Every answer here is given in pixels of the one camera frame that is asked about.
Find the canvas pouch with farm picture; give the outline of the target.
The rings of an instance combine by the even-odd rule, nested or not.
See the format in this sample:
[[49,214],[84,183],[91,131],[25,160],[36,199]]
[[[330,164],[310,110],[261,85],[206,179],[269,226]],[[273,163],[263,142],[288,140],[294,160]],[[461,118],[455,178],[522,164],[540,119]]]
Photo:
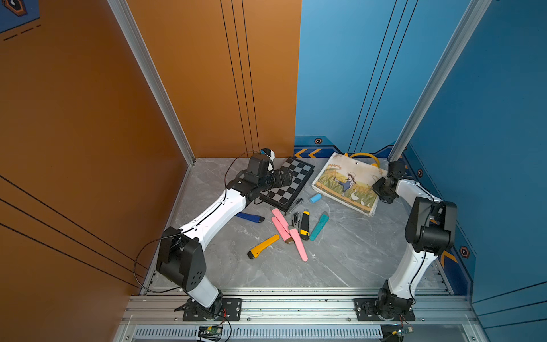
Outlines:
[[380,202],[373,185],[386,175],[387,171],[378,162],[371,165],[334,153],[312,182],[312,188],[350,209],[372,217]]

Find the dark blue utility knife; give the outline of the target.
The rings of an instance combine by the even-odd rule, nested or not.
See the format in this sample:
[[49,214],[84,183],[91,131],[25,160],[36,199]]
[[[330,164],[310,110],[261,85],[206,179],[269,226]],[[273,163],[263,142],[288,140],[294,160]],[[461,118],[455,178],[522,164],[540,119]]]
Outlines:
[[262,223],[265,220],[265,218],[260,215],[251,215],[244,212],[237,213],[236,217],[245,219],[249,222],[254,222],[254,223]]

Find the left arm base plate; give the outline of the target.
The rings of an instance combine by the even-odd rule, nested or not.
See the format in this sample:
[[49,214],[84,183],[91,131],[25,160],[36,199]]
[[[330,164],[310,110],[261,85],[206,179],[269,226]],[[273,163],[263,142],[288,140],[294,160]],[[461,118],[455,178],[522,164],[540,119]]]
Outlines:
[[217,299],[209,308],[189,299],[184,305],[183,321],[239,321],[242,313],[242,299]]

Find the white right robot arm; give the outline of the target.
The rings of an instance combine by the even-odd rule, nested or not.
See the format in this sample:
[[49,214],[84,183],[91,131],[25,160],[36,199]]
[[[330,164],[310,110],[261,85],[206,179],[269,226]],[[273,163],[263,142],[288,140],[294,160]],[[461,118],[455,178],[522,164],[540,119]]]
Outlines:
[[376,314],[386,321],[410,313],[417,285],[427,268],[455,241],[457,205],[434,196],[405,174],[404,162],[390,162],[387,175],[373,185],[382,202],[391,204],[402,198],[411,206],[405,226],[407,248],[375,302]]

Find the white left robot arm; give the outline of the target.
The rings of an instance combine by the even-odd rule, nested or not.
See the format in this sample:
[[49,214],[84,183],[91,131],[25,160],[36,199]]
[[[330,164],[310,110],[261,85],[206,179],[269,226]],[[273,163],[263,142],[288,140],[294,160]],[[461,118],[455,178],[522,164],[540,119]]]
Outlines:
[[240,172],[201,215],[180,228],[169,227],[164,231],[156,271],[180,286],[211,315],[217,315],[222,308],[222,292],[207,278],[205,249],[226,223],[262,192],[288,186],[292,181],[293,175],[286,167],[257,177],[249,170]]

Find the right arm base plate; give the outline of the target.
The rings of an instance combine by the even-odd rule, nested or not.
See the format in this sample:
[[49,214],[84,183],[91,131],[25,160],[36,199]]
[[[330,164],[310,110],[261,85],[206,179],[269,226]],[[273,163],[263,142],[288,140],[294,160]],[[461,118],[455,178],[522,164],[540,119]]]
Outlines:
[[384,300],[379,304],[378,299],[355,298],[353,303],[358,321],[399,321],[403,319],[404,322],[414,322],[416,320],[411,299]]

